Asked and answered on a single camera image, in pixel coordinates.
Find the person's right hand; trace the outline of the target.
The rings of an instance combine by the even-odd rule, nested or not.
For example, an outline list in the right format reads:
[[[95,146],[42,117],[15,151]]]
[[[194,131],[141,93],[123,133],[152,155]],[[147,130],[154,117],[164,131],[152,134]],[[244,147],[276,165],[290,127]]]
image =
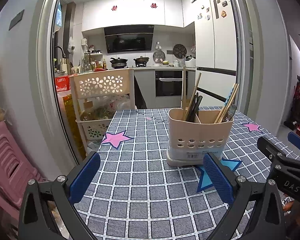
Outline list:
[[[297,200],[287,201],[285,200],[283,205],[284,215],[299,215],[300,214],[300,202]]]

